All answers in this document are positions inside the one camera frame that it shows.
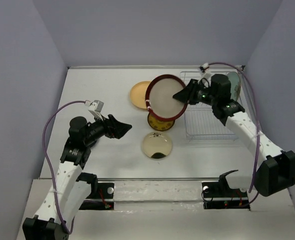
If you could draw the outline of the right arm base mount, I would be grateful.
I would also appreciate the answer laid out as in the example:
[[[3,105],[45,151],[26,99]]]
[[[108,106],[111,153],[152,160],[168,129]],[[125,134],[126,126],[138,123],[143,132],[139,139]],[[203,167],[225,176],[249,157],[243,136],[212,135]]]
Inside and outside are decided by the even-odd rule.
[[[201,197],[205,210],[249,209],[247,192],[240,189],[223,189],[219,182],[203,182]]]

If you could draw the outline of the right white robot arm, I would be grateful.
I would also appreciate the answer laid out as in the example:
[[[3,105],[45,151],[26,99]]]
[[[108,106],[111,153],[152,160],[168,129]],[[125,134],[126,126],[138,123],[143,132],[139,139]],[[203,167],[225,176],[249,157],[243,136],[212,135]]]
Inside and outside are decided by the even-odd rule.
[[[245,109],[232,99],[232,84],[227,75],[214,74],[207,79],[191,79],[175,93],[173,99],[189,105],[211,106],[213,115],[233,132],[253,155],[253,171],[247,190],[256,190],[268,197],[295,185],[295,153],[284,151],[261,130],[258,120],[252,121]]]

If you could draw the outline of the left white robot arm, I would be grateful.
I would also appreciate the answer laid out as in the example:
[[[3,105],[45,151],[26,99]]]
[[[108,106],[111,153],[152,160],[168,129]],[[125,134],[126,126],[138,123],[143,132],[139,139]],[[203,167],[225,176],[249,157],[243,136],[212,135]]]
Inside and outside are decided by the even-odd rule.
[[[86,200],[98,193],[98,178],[83,171],[91,148],[98,139],[122,138],[132,125],[113,115],[88,122],[84,117],[69,123],[69,137],[64,145],[57,171],[52,171],[52,186],[32,218],[22,225],[27,240],[67,240],[74,228],[75,216]]]

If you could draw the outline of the red rim white plate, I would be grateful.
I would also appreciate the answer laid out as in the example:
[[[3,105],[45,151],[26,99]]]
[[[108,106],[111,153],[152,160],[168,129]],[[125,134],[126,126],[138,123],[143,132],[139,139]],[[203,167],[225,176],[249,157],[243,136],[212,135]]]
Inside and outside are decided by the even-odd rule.
[[[187,104],[173,98],[186,87],[177,76],[163,74],[153,79],[145,92],[145,105],[157,120],[171,122],[178,119],[187,109]]]

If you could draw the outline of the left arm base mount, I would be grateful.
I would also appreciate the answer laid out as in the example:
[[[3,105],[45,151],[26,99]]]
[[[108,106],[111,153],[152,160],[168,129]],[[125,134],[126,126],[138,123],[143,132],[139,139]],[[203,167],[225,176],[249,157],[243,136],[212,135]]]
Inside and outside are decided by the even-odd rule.
[[[112,211],[114,210],[113,182],[99,182],[96,192],[92,192],[81,204],[81,211]]]

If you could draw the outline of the light blue flower plate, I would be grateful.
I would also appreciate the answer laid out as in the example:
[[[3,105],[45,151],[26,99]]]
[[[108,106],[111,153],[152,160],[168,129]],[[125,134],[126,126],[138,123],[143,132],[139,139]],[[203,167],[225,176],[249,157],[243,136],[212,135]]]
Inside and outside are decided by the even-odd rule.
[[[228,80],[230,81],[231,88],[231,98],[235,101],[238,101],[241,92],[241,78],[237,72],[231,71],[227,75]]]

